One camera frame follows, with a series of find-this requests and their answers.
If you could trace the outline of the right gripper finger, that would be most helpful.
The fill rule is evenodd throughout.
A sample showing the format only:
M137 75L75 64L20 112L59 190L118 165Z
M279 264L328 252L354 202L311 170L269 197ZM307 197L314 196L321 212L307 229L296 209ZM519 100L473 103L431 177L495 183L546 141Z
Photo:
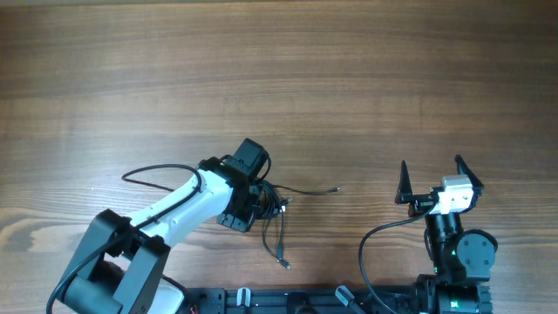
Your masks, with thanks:
M396 204L405 204L413 201L412 184L410 181L410 176L408 173L408 168L404 160L401 161L400 165L400 176L398 189L395 196Z
M460 154L456 154L454 160L457 165L458 174L465 174L473 185L473 194L475 196L481 196L485 188L482 181L468 167L468 165L465 163L465 161L463 160Z

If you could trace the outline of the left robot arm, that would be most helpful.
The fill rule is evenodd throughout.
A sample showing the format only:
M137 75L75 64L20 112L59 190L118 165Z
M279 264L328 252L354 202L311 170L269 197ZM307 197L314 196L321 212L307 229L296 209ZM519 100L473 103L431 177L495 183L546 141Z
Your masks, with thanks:
M171 249L212 217L247 232L260 216L259 173L269 153L251 139L221 158L202 160L192 178L128 215L106 209L89 224L45 310L56 301L77 313L175 313L186 294L164 278Z

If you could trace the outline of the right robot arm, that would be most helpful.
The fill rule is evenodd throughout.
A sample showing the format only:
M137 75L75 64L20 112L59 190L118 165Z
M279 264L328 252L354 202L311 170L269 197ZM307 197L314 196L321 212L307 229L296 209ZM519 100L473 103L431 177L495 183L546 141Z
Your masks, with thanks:
M425 220L425 242L434 268L432 275L418 276L411 313L493 312L486 283L498 242L481 229L463 229L460 219L475 208L484 185L460 155L455 162L457 173L444 176L438 187L422 195L412 192L406 163L401 163L395 202L407 204L411 218Z

